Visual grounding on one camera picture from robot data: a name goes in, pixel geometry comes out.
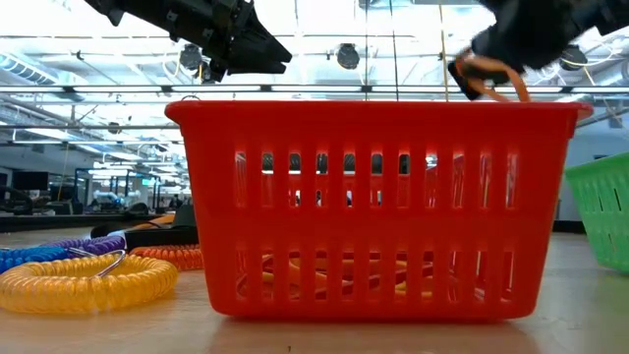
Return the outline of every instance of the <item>coiled wrist keychain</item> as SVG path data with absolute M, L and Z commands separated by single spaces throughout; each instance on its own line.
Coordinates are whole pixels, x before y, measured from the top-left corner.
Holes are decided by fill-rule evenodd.
M 88 252 L 91 256 L 100 256 L 112 251 L 124 250 L 126 243 L 125 239 L 120 236 L 107 236 L 100 237 L 91 240 L 63 240 L 55 241 L 43 244 L 45 247 L 61 247 L 63 249 L 77 249 Z M 84 255 L 77 254 L 76 252 L 69 252 L 69 258 L 82 257 Z
M 168 261 L 178 270 L 203 269 L 199 245 L 137 247 L 131 254 Z
M 0 274 L 14 266 L 28 262 L 50 262 L 68 258 L 66 250 L 60 247 L 34 247 L 29 249 L 0 250 Z
M 85 251 L 71 250 L 83 256 Z M 90 314 L 154 300 L 170 291 L 177 269 L 125 251 L 16 266 L 0 275 L 0 307 L 37 314 Z

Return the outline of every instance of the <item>metal clip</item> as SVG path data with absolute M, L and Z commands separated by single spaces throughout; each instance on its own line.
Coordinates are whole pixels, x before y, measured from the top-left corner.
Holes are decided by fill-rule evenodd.
M 98 273 L 96 276 L 105 276 L 107 274 L 109 274 L 113 269 L 117 268 L 119 265 L 122 264 L 122 262 L 125 260 L 125 258 L 127 257 L 127 253 L 125 252 L 125 250 L 116 250 L 116 251 L 112 251 L 109 253 L 106 253 L 102 256 L 97 256 L 94 254 L 91 254 L 90 252 L 86 252 L 83 250 L 79 250 L 76 248 L 69 248 L 68 251 L 77 254 L 79 256 L 85 256 L 85 257 L 102 257 L 102 256 L 107 256 L 107 255 L 113 255 L 113 254 L 120 254 L 120 258 L 118 258 L 118 260 L 116 260 L 113 264 L 109 265 L 107 268 L 105 268 L 104 270 L 102 270 L 100 273 Z

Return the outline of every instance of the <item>blue coiled keychain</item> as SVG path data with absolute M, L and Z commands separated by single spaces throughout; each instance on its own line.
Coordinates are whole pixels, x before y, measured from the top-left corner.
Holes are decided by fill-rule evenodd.
M 40 247 L 61 247 L 65 250 L 78 249 L 100 256 L 113 251 L 124 250 L 125 239 L 120 236 L 99 237 L 91 240 L 62 240 L 41 245 Z M 73 252 L 68 252 L 68 258 L 82 257 Z
M 51 262 L 68 258 L 66 250 L 60 247 L 34 247 L 20 250 L 0 251 L 0 274 L 28 262 Z

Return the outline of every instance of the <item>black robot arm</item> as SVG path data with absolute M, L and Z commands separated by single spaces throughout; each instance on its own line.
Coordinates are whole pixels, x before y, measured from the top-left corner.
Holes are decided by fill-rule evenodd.
M 497 59 L 522 74 L 526 67 L 541 69 L 559 58 L 576 37 L 596 27 L 605 35 L 629 26 L 629 0 L 480 0 L 496 17 L 495 25 L 477 34 L 471 49 L 475 55 Z M 485 72 L 454 62 L 450 74 L 469 99 L 481 95 L 466 78 L 509 81 L 504 73 Z
M 198 45 L 210 59 L 208 81 L 225 74 L 283 74 L 291 53 L 259 22 L 254 0 L 86 0 L 118 26 L 130 13 Z

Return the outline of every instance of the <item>table surface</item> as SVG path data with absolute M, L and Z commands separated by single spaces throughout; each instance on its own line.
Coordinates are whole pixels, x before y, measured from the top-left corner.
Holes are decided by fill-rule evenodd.
M 88 229 L 0 235 L 0 247 Z M 305 324 L 233 320 L 209 306 L 201 271 L 133 309 L 84 317 L 0 309 L 2 353 L 625 353 L 629 278 L 598 267 L 585 236 L 554 234 L 536 311 L 501 324 Z

